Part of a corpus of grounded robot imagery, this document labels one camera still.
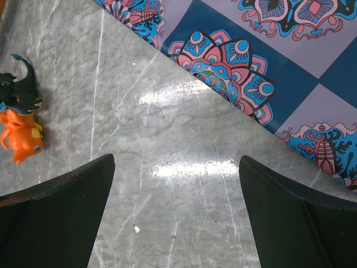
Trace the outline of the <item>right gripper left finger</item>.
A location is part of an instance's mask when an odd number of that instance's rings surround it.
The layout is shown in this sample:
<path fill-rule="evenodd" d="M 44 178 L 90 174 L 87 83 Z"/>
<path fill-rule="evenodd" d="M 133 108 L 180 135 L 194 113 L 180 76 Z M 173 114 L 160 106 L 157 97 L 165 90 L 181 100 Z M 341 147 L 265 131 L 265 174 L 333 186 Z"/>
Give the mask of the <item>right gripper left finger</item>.
<path fill-rule="evenodd" d="M 1 267 L 87 267 L 114 171 L 106 154 L 1 196 Z"/>

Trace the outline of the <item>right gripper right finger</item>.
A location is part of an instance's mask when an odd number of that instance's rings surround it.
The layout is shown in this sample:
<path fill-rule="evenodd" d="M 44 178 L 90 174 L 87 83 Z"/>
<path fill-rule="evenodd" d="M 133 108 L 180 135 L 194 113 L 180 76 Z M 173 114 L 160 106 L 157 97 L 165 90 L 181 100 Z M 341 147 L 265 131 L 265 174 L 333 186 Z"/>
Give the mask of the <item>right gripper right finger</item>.
<path fill-rule="evenodd" d="M 356 203 L 243 156 L 239 177 L 261 267 L 356 267 Z"/>

